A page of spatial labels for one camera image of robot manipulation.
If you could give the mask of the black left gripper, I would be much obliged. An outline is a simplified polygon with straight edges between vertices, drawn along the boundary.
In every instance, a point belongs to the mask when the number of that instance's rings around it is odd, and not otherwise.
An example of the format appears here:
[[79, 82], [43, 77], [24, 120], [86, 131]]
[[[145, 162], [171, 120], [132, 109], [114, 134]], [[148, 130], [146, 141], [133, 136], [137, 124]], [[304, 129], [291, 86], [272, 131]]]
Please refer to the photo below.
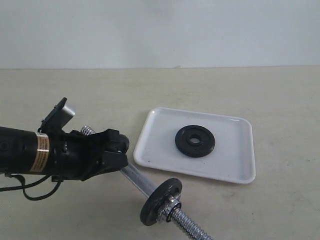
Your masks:
[[63, 134], [54, 148], [54, 163], [48, 165], [48, 174], [53, 181], [86, 181], [120, 171], [128, 166], [127, 155], [120, 148], [118, 130], [108, 128], [89, 135], [73, 130]]

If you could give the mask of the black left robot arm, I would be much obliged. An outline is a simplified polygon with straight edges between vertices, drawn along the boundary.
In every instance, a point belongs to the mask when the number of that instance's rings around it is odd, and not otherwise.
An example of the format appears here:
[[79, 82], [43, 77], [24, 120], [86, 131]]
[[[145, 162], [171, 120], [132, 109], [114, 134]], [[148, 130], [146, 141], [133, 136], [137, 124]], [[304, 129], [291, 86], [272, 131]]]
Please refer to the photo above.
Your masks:
[[1, 127], [0, 171], [85, 181], [126, 167], [129, 145], [129, 139], [114, 129], [82, 134], [77, 130], [39, 133]]

